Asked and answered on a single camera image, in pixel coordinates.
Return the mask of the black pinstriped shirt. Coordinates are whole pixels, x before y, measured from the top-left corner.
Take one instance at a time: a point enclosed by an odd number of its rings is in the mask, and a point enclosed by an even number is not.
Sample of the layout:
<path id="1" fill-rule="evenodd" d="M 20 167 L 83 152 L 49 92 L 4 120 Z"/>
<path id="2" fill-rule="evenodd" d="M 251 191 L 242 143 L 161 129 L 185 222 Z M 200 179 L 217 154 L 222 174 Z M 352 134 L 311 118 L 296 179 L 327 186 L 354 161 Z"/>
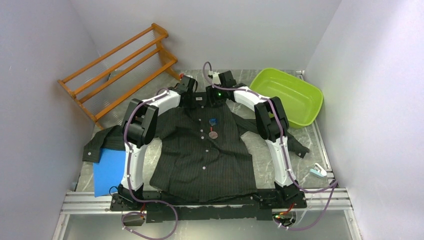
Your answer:
<path id="1" fill-rule="evenodd" d="M 209 124 L 212 118 L 217 125 Z M 209 137 L 211 131 L 218 133 L 217 139 Z M 246 132 L 257 132 L 255 121 L 226 105 L 165 111 L 157 121 L 155 137 L 162 147 L 149 184 L 195 203 L 256 193 L 253 158 L 241 139 Z M 101 149 L 125 151 L 121 126 L 97 132 L 84 146 L 83 161 L 98 163 Z"/>

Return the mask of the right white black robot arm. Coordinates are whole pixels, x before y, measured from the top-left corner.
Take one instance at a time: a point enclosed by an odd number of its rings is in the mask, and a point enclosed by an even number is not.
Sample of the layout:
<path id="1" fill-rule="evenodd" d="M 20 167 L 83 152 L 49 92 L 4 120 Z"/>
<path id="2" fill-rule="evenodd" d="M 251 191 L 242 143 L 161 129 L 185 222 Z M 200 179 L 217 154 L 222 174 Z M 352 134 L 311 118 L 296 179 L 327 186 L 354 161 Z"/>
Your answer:
<path id="1" fill-rule="evenodd" d="M 256 127 L 259 135 L 268 145 L 274 168 L 275 202 L 282 208 L 293 203 L 295 197 L 300 193 L 296 186 L 296 178 L 290 162 L 288 151 L 287 128 L 285 111 L 278 97 L 266 97 L 247 86 L 226 87 L 225 80 L 221 85 L 215 85 L 213 79 L 203 70 L 204 79 L 210 85 L 229 94 L 229 98 L 254 111 Z"/>

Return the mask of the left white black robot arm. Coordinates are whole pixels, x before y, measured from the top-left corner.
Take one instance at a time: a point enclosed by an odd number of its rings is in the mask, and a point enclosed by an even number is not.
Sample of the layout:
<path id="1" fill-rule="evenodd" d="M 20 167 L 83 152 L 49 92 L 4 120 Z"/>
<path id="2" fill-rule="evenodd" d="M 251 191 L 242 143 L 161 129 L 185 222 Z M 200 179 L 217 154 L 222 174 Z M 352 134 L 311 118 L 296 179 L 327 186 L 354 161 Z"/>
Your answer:
<path id="1" fill-rule="evenodd" d="M 137 210 L 143 204 L 145 154 L 156 135 L 158 117 L 170 109 L 189 106 L 196 85 L 194 78 L 183 75 L 175 87 L 160 90 L 148 99 L 130 101 L 122 121 L 126 160 L 118 186 L 118 194 L 130 210 Z"/>

